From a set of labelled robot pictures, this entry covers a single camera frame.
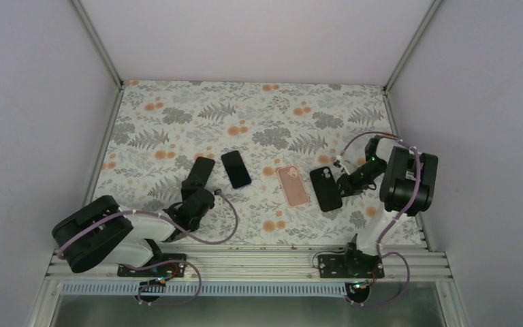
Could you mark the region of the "black phone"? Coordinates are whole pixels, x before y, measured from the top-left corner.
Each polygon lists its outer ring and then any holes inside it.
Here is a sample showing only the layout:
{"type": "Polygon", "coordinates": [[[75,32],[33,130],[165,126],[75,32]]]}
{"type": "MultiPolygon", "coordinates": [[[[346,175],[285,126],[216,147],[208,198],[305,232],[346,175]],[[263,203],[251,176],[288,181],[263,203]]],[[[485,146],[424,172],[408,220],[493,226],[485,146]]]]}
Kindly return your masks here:
{"type": "Polygon", "coordinates": [[[197,157],[190,170],[188,179],[195,185],[205,187],[215,166],[215,160],[207,157],[197,157]]]}

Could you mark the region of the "pink phone case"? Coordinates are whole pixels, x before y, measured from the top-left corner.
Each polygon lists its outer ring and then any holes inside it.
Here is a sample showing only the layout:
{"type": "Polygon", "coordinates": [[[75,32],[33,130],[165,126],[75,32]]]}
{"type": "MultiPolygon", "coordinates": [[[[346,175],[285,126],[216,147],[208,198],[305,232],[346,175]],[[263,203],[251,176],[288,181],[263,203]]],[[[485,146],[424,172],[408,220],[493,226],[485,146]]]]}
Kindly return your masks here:
{"type": "Polygon", "coordinates": [[[276,174],[290,207],[304,206],[309,203],[309,196],[297,167],[280,167],[276,169],[276,174]]]}

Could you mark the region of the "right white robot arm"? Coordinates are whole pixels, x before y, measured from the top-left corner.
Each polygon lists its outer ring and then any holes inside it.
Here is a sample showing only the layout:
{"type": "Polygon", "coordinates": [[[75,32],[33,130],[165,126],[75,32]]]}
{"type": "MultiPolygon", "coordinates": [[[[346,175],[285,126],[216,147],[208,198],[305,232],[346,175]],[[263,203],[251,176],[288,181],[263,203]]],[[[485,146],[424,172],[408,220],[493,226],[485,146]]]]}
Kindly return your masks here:
{"type": "Polygon", "coordinates": [[[414,217],[432,204],[439,158],[419,153],[393,134],[368,131],[352,138],[336,156],[334,165],[343,173],[336,181],[341,197],[357,196],[368,189],[379,191],[380,207],[355,238],[356,248],[368,255],[382,256],[388,237],[405,217],[414,217]],[[371,135],[364,148],[365,163],[353,172],[343,163],[343,155],[361,136],[371,135]]]}

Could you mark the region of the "black phone case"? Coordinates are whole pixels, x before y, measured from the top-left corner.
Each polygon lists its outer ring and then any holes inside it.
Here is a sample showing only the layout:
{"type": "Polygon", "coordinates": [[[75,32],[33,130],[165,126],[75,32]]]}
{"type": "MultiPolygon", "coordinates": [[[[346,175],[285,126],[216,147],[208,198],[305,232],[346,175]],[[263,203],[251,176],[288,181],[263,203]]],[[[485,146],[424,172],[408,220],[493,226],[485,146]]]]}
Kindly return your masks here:
{"type": "Polygon", "coordinates": [[[322,212],[326,213],[342,207],[343,201],[329,167],[311,170],[310,179],[322,212]]]}

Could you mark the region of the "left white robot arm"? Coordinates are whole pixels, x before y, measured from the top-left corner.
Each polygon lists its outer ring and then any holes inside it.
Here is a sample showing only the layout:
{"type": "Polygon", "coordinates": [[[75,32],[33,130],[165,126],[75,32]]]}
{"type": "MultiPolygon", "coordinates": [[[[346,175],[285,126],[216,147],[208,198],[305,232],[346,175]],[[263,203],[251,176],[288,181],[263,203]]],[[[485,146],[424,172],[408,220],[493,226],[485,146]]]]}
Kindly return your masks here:
{"type": "Polygon", "coordinates": [[[126,264],[155,275],[163,260],[158,243],[187,237],[215,206],[214,193],[203,187],[185,187],[182,196],[182,202],[162,211],[127,209],[112,196],[102,196],[53,227],[58,257],[73,273],[99,264],[126,264]]]}

